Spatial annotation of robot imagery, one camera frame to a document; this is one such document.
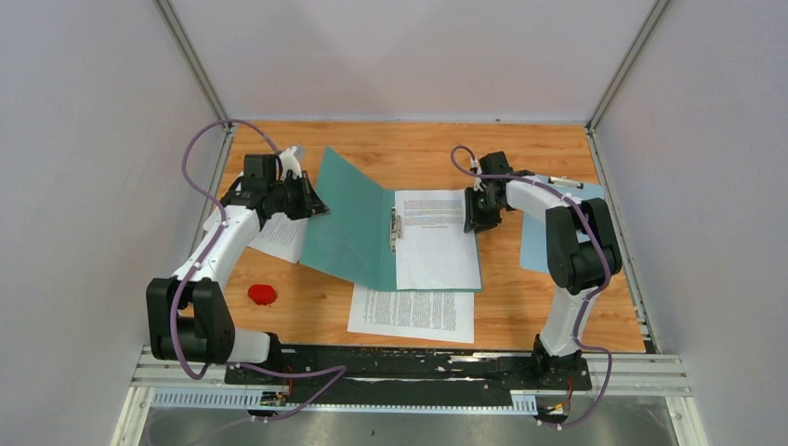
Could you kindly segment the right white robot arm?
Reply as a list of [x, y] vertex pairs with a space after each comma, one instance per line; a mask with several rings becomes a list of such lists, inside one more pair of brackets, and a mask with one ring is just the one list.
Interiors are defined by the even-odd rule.
[[545, 230], [542, 252], [555, 293], [547, 322], [535, 337], [527, 369], [541, 387], [555, 387], [583, 369], [587, 313], [623, 260], [604, 199], [581, 198], [551, 177], [516, 171], [506, 155], [469, 156], [465, 232], [497, 227], [503, 211], [522, 212]]

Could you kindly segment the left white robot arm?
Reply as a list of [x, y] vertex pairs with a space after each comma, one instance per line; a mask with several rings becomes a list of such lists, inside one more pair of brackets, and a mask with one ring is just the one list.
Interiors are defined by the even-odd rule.
[[209, 219], [197, 250], [170, 276], [151, 280], [146, 301], [154, 358], [249, 362], [249, 372], [263, 384], [282, 377], [277, 335], [236, 327], [224, 291], [243, 251], [273, 217], [328, 213], [300, 166], [302, 156], [300, 146], [278, 155], [246, 155], [242, 174], [220, 199], [219, 215]]

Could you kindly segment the teal green folder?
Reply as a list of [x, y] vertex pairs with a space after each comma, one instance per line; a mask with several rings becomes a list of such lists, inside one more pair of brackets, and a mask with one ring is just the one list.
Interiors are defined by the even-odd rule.
[[389, 248], [396, 191], [325, 149], [317, 192], [330, 213], [309, 221], [301, 264], [377, 291], [414, 291], [397, 289], [396, 258]]

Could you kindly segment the blue clipboard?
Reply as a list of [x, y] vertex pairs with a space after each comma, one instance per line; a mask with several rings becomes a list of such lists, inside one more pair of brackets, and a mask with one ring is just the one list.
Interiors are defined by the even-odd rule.
[[[606, 199], [606, 192], [601, 185], [584, 182], [581, 188], [553, 184], [547, 176], [536, 175], [539, 182], [551, 186], [562, 194], [569, 194], [575, 201], [592, 198]], [[519, 264], [523, 269], [547, 273], [547, 251], [545, 231], [545, 209], [535, 208], [536, 213], [525, 212], [521, 232]]]

